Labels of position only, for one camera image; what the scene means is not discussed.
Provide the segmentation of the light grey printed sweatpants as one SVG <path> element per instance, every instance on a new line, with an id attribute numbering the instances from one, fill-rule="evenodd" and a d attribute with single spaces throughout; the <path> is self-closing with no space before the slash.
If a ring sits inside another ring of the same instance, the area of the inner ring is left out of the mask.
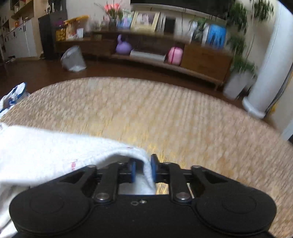
<path id="1" fill-rule="evenodd" d="M 141 148 L 87 135 L 1 123 L 1 237 L 16 228 L 9 205 L 22 191 L 88 165 L 102 168 L 134 158 L 142 162 L 134 184 L 125 182 L 121 194 L 154 195 L 151 157 Z"/>

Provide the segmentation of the gold floral lace tablecloth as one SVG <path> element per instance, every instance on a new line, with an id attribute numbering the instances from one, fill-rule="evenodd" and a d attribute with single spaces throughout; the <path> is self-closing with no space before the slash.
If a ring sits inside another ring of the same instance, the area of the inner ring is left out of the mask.
<path id="1" fill-rule="evenodd" d="M 200 165 L 268 193 L 276 237 L 292 237 L 292 145 L 266 123 L 206 94 L 147 80 L 91 77 L 44 87 L 7 125 L 117 140 L 182 168 Z"/>

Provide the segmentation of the pink case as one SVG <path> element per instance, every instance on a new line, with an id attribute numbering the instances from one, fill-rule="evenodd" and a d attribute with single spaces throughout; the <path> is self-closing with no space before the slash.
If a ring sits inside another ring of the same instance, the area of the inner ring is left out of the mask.
<path id="1" fill-rule="evenodd" d="M 183 50 L 179 47 L 172 47 L 167 56 L 167 61 L 169 64 L 179 66 L 182 61 Z"/>

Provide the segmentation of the long wooden tv cabinet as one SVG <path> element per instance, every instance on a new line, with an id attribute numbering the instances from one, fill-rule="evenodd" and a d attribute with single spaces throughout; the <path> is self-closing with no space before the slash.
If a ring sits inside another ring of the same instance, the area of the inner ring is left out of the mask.
<path id="1" fill-rule="evenodd" d="M 126 37 L 133 50 L 165 55 L 165 61 L 131 57 L 116 53 L 117 38 L 122 34 Z M 232 55 L 225 50 L 203 46 L 200 43 L 190 42 L 187 38 L 175 37 L 161 33 L 135 32 L 131 30 L 100 30 L 92 31 L 82 39 L 69 39 L 56 42 L 56 52 L 64 53 L 73 46 L 79 46 L 85 55 L 94 55 L 115 60 L 128 60 L 141 64 L 152 65 L 175 72 L 196 77 L 222 86 L 230 76 Z M 169 64 L 168 52 L 172 47 L 183 50 L 182 61 L 179 66 Z"/>

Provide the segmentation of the white flat box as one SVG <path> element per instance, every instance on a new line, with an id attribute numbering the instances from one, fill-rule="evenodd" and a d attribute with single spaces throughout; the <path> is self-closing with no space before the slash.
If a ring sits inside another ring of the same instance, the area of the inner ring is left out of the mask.
<path id="1" fill-rule="evenodd" d="M 140 58 L 143 58 L 143 59 L 157 60 L 157 61 L 160 61 L 160 62 L 165 61 L 165 55 L 158 55 L 158 54 L 155 54 L 155 53 L 141 52 L 141 51 L 137 51 L 137 50 L 132 50 L 130 52 L 130 56 L 131 57 L 140 57 Z"/>

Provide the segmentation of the potted green plant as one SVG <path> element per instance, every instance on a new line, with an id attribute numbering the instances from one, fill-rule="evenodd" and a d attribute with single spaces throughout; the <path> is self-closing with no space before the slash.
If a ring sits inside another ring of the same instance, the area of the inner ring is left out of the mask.
<path id="1" fill-rule="evenodd" d="M 236 100 L 247 85 L 257 76 L 257 66 L 249 60 L 258 27 L 274 16 L 271 1 L 249 1 L 246 7 L 243 1 L 234 1 L 227 12 L 227 27 L 230 29 L 227 47 L 233 53 L 230 78 L 225 84 L 223 95 Z"/>

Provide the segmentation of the white plastic bag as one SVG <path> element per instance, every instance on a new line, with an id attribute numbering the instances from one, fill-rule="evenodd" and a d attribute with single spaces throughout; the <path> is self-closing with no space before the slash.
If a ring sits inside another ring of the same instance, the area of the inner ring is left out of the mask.
<path id="1" fill-rule="evenodd" d="M 71 72 L 80 72 L 86 69 L 86 64 L 79 46 L 66 50 L 61 57 L 62 68 Z"/>

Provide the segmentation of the purple kettlebell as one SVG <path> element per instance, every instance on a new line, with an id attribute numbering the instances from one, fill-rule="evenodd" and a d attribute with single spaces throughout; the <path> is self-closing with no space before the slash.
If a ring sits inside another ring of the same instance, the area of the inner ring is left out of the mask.
<path id="1" fill-rule="evenodd" d="M 119 55 L 129 55 L 133 47 L 127 42 L 126 37 L 120 34 L 117 38 L 116 53 Z"/>

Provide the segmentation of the blue white polo shirt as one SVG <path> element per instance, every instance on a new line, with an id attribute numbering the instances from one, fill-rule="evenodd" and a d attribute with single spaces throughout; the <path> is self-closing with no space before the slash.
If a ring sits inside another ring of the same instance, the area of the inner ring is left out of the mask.
<path id="1" fill-rule="evenodd" d="M 26 89 L 25 82 L 16 85 L 7 95 L 1 98 L 1 116 L 5 115 L 18 102 L 25 99 L 30 94 Z"/>

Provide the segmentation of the white tower air conditioner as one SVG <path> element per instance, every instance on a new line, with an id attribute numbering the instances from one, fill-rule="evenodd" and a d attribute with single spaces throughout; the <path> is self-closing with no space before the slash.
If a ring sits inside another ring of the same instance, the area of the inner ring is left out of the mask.
<path id="1" fill-rule="evenodd" d="M 277 16 L 263 64 L 249 95 L 242 100 L 249 115 L 263 119 L 292 67 L 292 13 L 277 1 Z"/>

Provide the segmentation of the blue picture box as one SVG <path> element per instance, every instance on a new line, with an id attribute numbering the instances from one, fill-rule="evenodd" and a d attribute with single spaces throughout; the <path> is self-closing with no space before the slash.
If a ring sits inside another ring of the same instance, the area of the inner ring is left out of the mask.
<path id="1" fill-rule="evenodd" d="M 222 49 L 225 44 L 227 30 L 225 27 L 212 24 L 209 26 L 206 44 L 215 48 Z"/>

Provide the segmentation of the gold framed photo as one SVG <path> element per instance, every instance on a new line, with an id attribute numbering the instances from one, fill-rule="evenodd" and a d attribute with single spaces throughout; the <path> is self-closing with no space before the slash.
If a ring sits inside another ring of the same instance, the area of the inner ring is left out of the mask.
<path id="1" fill-rule="evenodd" d="M 136 10 L 130 29 L 133 31 L 155 32 L 160 12 Z"/>

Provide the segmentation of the pink flower vase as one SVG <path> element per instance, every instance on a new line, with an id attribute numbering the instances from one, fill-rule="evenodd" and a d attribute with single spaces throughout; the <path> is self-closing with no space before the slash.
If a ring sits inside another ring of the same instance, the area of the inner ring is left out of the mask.
<path id="1" fill-rule="evenodd" d="M 105 6 L 102 6 L 99 3 L 94 3 L 96 6 L 98 6 L 103 12 L 108 16 L 108 30 L 117 30 L 117 29 L 124 29 L 125 24 L 124 23 L 124 16 L 126 16 L 127 9 L 121 8 L 120 3 L 106 3 Z"/>

